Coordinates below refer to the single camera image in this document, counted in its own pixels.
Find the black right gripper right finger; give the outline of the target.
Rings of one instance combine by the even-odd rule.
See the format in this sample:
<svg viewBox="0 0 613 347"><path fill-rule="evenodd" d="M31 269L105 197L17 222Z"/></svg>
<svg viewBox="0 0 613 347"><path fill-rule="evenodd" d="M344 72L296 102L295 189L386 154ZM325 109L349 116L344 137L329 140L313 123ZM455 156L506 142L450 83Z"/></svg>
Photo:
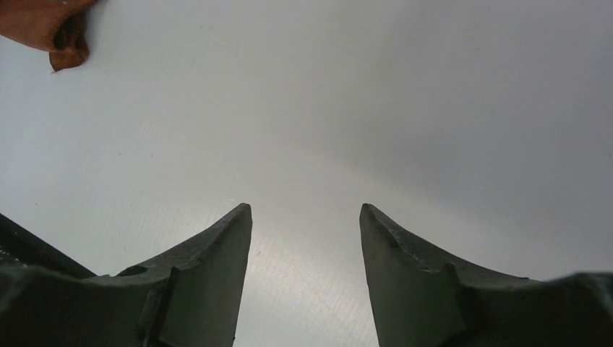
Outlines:
<svg viewBox="0 0 613 347"><path fill-rule="evenodd" d="M441 346L486 326L475 288L526 283L464 260L411 233L372 204L359 216L380 346Z"/></svg>

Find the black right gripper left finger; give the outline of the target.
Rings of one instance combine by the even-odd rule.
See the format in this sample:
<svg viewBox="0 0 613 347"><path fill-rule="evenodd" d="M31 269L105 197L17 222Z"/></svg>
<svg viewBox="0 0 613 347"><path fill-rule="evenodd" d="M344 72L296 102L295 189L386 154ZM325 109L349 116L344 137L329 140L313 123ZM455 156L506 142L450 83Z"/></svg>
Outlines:
<svg viewBox="0 0 613 347"><path fill-rule="evenodd" d="M252 209L241 203L209 228L121 271L154 280L139 328L143 346L232 346L247 271Z"/></svg>

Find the brown towel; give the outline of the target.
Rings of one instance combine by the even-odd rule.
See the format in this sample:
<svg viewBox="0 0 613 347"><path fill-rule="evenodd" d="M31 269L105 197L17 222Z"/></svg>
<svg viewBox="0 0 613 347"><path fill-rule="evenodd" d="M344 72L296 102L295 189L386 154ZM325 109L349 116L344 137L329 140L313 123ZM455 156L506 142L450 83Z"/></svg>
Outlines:
<svg viewBox="0 0 613 347"><path fill-rule="evenodd" d="M87 11L97 0L3 0L1 36L48 53L55 71L84 64L90 56L85 37Z"/></svg>

